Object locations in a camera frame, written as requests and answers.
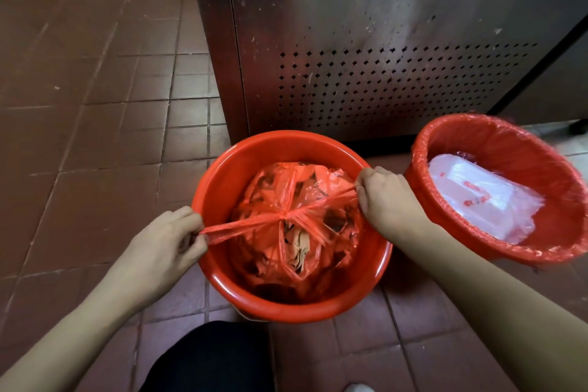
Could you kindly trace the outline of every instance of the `right hand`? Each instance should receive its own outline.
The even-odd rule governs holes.
[[[412,240],[432,225],[402,175],[379,166],[364,168],[355,187],[365,218],[392,243]]]

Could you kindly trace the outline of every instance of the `stainless steel surface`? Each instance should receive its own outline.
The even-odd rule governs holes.
[[[198,0],[231,143],[249,136],[231,0]]]
[[[584,33],[501,115],[518,124],[588,119],[588,33]]]
[[[587,11],[586,0],[232,4],[250,133],[297,128],[339,140],[488,111]]]

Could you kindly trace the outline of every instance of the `left hand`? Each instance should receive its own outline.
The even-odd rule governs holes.
[[[131,240],[91,296],[114,300],[128,316],[154,303],[206,253],[206,237],[192,234],[203,227],[188,206],[164,212]]]

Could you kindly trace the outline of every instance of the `red plastic bucket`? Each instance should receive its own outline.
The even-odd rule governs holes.
[[[262,133],[234,145],[210,165],[192,208],[202,214],[207,226],[225,223],[257,171],[279,161],[340,167],[352,178],[369,167],[355,152],[322,135],[294,130]],[[392,245],[366,223],[344,279],[320,301],[305,305],[279,304],[248,292],[236,278],[223,244],[210,247],[200,266],[210,283],[239,310],[268,321],[312,322],[338,315],[363,299],[378,283],[391,252]]]
[[[439,154],[471,154],[477,164],[545,197],[535,231],[509,245],[470,225],[439,194],[428,162]],[[427,216],[487,259],[527,264],[566,262],[588,251],[588,190],[580,173],[532,133],[486,115],[453,114],[431,121],[412,147],[406,179]]]

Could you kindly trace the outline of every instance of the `forearm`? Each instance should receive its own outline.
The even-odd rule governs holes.
[[[72,391],[130,311],[91,294],[0,378],[0,392]]]
[[[522,391],[588,389],[587,324],[437,225],[397,246],[437,281]]]

